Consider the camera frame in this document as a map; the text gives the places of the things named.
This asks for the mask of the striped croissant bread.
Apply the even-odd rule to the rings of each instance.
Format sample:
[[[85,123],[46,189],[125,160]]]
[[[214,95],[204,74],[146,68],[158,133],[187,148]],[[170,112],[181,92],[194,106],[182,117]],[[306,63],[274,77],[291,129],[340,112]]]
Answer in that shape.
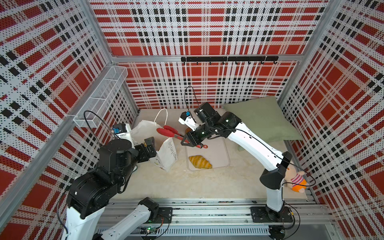
[[[212,164],[201,155],[190,156],[189,161],[196,169],[211,169],[213,167]]]

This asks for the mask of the white paper gift bag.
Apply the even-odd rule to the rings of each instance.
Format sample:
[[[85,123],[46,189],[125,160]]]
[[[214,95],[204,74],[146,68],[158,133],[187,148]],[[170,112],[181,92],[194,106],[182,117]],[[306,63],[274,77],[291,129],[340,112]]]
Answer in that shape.
[[[172,137],[166,137],[158,133],[167,124],[168,110],[161,109],[152,120],[141,120],[131,131],[131,136],[138,144],[144,144],[145,139],[154,137],[156,155],[150,158],[150,162],[168,172],[178,160],[176,147]]]

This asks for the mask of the red silicone metal tongs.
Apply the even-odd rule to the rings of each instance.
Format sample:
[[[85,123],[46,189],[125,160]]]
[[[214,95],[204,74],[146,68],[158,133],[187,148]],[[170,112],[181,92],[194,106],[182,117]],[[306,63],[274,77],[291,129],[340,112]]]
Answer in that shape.
[[[182,135],[176,129],[174,129],[170,126],[163,126],[162,128],[157,128],[157,132],[160,135],[163,135],[165,137],[175,138],[175,139],[180,140],[180,141],[183,139],[183,137],[185,135],[188,135],[191,142],[193,141],[194,143],[197,144],[196,148],[199,148],[199,149],[207,149],[208,148],[207,145],[204,145],[203,143],[198,142],[198,139],[195,138],[194,131],[190,131],[187,134]]]

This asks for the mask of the beige plastic tray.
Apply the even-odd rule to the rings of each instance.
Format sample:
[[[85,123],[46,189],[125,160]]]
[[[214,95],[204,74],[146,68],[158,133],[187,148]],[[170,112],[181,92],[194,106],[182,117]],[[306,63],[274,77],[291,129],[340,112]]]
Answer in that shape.
[[[227,148],[223,138],[217,138],[213,140],[204,140],[204,145],[207,145],[207,149],[199,149],[196,147],[186,147],[187,150],[187,167],[190,171],[211,170],[217,168],[224,168],[230,165],[230,158],[227,152]],[[196,169],[189,161],[190,156],[201,155],[206,158],[211,164],[211,169]]]

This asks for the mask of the green cushion pillow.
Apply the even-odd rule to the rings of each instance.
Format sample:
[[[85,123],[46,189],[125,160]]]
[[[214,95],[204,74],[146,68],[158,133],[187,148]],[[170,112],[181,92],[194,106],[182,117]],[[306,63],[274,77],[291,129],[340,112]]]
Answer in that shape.
[[[224,109],[239,117],[253,133],[267,143],[303,139],[298,130],[286,120],[275,97],[226,104]]]

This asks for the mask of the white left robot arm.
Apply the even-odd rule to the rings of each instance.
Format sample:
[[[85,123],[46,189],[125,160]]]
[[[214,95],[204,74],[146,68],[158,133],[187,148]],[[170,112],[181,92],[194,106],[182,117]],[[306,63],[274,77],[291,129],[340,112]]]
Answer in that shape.
[[[136,146],[126,139],[114,139],[101,146],[98,153],[95,168],[75,179],[69,188],[64,240],[124,240],[159,214],[159,204],[146,197],[120,222],[96,233],[110,199],[126,190],[137,164],[157,154],[153,137]]]

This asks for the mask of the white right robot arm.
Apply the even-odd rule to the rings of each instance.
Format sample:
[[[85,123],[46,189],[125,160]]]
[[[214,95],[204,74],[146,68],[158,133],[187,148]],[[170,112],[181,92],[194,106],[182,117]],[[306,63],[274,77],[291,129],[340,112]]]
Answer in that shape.
[[[285,211],[283,183],[292,158],[289,152],[274,149],[235,114],[225,112],[220,115],[209,103],[200,105],[193,112],[183,112],[179,123],[191,129],[182,139],[183,146],[197,147],[206,139],[223,137],[255,157],[265,168],[260,182],[267,190],[266,215],[271,220],[282,220]]]

